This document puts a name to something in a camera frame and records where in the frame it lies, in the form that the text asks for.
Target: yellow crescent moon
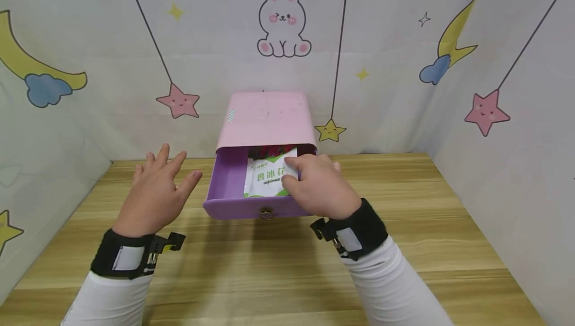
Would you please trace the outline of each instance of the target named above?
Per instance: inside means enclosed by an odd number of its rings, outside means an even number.
[[[441,39],[439,39],[439,44],[437,46],[437,56],[442,57],[444,55],[450,55],[451,61],[449,67],[451,67],[456,62],[460,61],[469,55],[477,45],[463,47],[462,49],[457,48],[457,39],[461,35],[461,31],[464,29],[465,22],[469,16],[469,12],[473,8],[475,0],[472,0],[459,14],[451,20],[451,23],[447,26]]]
[[[16,41],[10,23],[10,10],[0,11],[0,60],[11,72],[24,80],[29,74],[48,74],[68,83],[72,90],[86,86],[86,73],[71,74],[52,68],[26,53]]]

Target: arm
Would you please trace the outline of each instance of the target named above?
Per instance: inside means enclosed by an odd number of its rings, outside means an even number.
[[[306,211],[329,217],[312,228],[338,242],[371,326],[453,325],[371,205],[340,176],[339,164],[326,155],[287,157],[286,163],[301,177],[284,176],[284,188]]]
[[[351,274],[370,325],[453,325],[391,237],[357,262],[341,260]]]
[[[200,171],[193,171],[176,187],[174,178],[186,159],[186,153],[181,152],[168,162],[169,153],[169,145],[164,144],[157,158],[148,153],[145,165],[136,166],[132,189],[120,215],[111,232],[106,232],[91,271],[61,326],[141,325],[155,261],[148,263],[150,253],[145,250],[149,249],[150,243],[148,246],[136,244],[152,240],[157,232],[179,216],[202,177]],[[112,246],[105,241],[110,239],[113,240]],[[113,278],[102,271],[106,270],[106,264],[111,267]],[[140,265],[142,271],[137,277],[125,276]]]
[[[88,273],[61,326],[140,326],[152,276],[116,280]]]

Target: pink drawer box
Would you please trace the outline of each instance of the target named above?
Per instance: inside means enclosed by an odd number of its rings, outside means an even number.
[[[293,145],[317,152],[301,91],[236,92],[230,99],[204,209],[218,220],[307,216],[291,196],[244,198],[250,147]]]

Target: wood grain surface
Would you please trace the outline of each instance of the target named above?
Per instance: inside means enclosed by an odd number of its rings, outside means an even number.
[[[456,325],[543,325],[427,155],[334,160]],[[0,325],[59,325],[118,215],[136,163],[110,167],[0,307]],[[177,177],[204,171],[182,215],[161,233],[188,237],[181,251],[160,257],[143,325],[366,325],[333,245],[309,228],[315,218],[208,217],[202,203],[212,165],[213,159],[186,160]]]

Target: pink star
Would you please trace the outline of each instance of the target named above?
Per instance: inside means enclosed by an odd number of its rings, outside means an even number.
[[[174,119],[182,115],[190,115],[194,118],[198,118],[198,113],[194,108],[198,99],[200,99],[200,97],[197,95],[182,93],[175,84],[170,85],[170,95],[156,98],[160,103],[170,107]]]
[[[510,121],[509,115],[505,114],[503,110],[499,109],[497,102],[499,101],[499,89],[491,92],[491,94],[482,98],[475,94],[473,95],[473,109],[465,117],[465,121],[474,122],[479,126],[483,136],[489,134],[491,125],[496,122]]]

